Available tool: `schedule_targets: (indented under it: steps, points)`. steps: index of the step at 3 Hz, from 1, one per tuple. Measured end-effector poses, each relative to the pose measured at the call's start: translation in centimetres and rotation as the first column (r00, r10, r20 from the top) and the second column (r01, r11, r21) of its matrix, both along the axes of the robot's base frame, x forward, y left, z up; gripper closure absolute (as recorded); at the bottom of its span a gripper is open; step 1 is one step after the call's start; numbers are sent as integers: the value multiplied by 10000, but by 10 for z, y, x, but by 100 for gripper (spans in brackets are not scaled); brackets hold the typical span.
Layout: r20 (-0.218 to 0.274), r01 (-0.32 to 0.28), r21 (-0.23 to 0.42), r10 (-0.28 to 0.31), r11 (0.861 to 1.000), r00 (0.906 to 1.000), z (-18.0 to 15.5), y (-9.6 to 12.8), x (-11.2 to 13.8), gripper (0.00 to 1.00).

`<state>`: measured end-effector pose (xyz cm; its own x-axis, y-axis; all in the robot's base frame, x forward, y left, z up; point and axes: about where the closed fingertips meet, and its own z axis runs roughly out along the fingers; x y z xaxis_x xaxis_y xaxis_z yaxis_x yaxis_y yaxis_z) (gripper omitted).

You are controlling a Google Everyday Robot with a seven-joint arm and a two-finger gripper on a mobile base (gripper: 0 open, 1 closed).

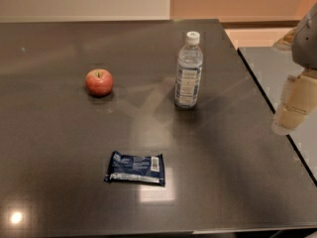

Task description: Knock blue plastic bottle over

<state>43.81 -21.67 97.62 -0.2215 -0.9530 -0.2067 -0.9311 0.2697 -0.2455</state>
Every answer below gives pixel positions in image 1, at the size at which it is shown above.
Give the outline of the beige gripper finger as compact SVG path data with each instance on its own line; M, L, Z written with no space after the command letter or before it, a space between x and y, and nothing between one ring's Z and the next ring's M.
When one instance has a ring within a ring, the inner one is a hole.
M301 125L316 106L317 70L305 68L296 76L290 75L273 116L272 131L277 135L288 135Z

